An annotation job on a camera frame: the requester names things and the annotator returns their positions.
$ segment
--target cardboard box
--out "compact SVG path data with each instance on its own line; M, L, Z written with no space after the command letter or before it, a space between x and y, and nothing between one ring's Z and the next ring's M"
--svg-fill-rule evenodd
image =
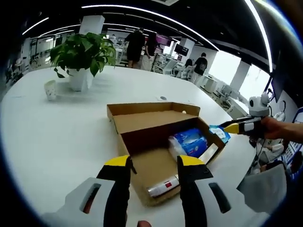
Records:
M200 108L179 103L134 103L107 105L107 115L118 134L119 155L129 154L137 171L131 183L141 202L153 206L178 194L180 187L153 198L147 188L177 174L177 163L168 151L168 137L191 128L199 128L208 146L218 147L212 160L222 151L224 143L209 132L200 119Z

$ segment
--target monitor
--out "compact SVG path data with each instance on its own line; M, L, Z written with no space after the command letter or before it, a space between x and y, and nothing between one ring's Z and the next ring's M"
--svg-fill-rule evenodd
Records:
M188 48L186 48L184 46L181 46L179 44L176 44L175 52L178 53L178 54L181 54L183 56L187 56L187 54L188 54Z
M273 87L274 96L277 103L282 91L284 90L284 85L287 78L287 66L284 64L284 60L284 55L280 54L276 64L276 69L272 73L273 78L271 81L271 86Z
M159 44L162 44L164 46L170 46L171 45L171 38L169 38L167 36L157 34L156 39L157 39L157 42Z

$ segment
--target window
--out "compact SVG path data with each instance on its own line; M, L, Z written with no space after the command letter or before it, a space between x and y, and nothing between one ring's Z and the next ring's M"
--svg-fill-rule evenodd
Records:
M247 100L252 96L260 96L263 93L269 78L270 76L266 72L255 65L251 65L239 90L240 94Z
M240 61L241 58L235 55L219 51L214 58L209 74L230 85L234 75L236 74Z

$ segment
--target black shirt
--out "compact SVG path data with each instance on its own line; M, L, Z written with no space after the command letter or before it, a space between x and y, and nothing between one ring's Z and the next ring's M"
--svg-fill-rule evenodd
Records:
M155 55L155 50L158 46L158 43L157 42L150 42L149 40L147 40L145 46L147 46L147 51L148 51L148 54L150 56L154 56Z
M128 41L128 49L138 52L142 51L142 47L144 46L145 43L145 36L141 32L134 32L129 34L126 38L125 41Z
M207 68L207 60L204 57L198 58L197 61L195 62L195 69L194 72L198 73L200 75L203 75L205 69Z

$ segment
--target box lid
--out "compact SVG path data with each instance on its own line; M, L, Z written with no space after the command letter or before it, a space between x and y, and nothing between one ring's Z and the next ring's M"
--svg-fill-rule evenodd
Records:
M198 106L180 103L107 105L107 115L120 134L196 118L199 112Z

